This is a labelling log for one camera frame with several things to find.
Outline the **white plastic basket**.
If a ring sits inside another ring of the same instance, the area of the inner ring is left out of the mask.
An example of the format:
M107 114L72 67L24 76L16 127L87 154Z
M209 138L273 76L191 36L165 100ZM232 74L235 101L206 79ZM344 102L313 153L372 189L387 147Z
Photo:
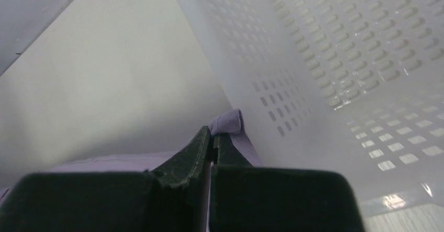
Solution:
M266 164L443 220L443 0L177 0Z

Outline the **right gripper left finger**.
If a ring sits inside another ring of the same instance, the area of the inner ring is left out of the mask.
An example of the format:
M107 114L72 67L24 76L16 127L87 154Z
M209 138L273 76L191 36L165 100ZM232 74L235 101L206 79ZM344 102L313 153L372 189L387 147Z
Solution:
M154 170L33 173L1 206L1 231L204 231L208 127Z

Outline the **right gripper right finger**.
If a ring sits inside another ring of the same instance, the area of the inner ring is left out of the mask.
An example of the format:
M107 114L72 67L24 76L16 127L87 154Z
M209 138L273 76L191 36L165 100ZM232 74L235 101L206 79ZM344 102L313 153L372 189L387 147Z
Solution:
M214 137L210 231L365 231L348 181L330 171L254 167Z

